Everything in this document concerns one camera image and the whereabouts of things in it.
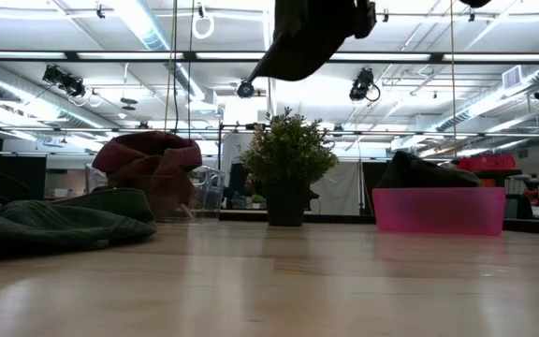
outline black plant pot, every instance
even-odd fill
[[[270,226],[302,226],[305,207],[309,202],[309,183],[291,181],[268,184],[266,199]]]

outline wooden table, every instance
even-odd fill
[[[162,225],[0,261],[0,336],[539,336],[539,235]]]

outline ductwork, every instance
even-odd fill
[[[539,68],[523,77],[521,84],[511,89],[505,89],[500,83],[485,92],[468,99],[456,111],[444,113],[426,132],[445,132],[447,129],[496,109],[507,103],[509,98],[521,94],[530,94],[539,91]],[[392,140],[392,149],[407,148],[416,145],[425,136],[409,136]]]
[[[143,0],[108,1],[115,13],[126,23],[149,51],[171,51],[171,44],[159,27],[154,14]],[[192,100],[205,99],[202,87],[193,81],[182,64],[164,64]]]
[[[97,116],[96,114],[68,104],[66,98],[49,92],[30,81],[0,66],[0,100],[14,103],[28,103],[28,108],[51,118],[67,114],[89,127],[118,127],[118,125]]]

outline green cloth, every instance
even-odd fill
[[[0,209],[0,253],[94,249],[152,236],[145,194],[121,188],[57,202],[15,201]]]

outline pink container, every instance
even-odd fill
[[[407,233],[499,236],[505,201],[502,187],[373,190],[378,228]]]

